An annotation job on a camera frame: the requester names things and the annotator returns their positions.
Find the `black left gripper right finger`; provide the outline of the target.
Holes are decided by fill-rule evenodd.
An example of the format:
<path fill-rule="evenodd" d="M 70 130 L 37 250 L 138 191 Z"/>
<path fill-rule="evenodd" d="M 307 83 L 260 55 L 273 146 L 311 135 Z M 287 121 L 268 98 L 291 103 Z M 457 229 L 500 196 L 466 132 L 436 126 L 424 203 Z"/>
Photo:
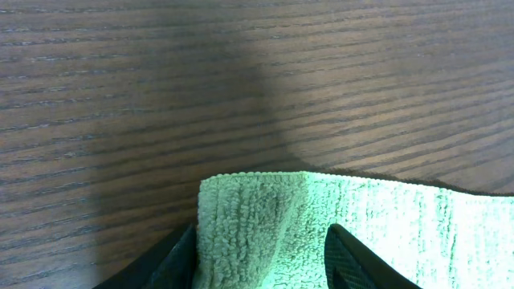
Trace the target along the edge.
<path fill-rule="evenodd" d="M 421 289 L 339 224 L 328 228 L 324 267 L 329 289 Z"/>

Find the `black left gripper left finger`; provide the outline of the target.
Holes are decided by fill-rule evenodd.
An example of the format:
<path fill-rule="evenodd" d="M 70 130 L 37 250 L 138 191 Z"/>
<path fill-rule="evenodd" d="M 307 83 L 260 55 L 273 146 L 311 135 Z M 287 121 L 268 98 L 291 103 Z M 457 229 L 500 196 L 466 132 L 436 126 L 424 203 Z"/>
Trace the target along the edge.
<path fill-rule="evenodd" d="M 194 225 L 181 226 L 94 289 L 191 289 L 196 241 Z"/>

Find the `green microfiber cloth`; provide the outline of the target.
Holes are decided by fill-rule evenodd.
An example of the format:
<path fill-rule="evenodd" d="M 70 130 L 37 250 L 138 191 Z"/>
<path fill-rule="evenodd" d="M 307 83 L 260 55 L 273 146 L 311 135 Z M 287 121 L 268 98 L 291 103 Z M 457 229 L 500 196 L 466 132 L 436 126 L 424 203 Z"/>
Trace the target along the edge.
<path fill-rule="evenodd" d="M 342 225 L 423 288 L 510 288 L 513 200 L 333 174 L 234 173 L 198 195 L 196 288 L 325 288 Z"/>

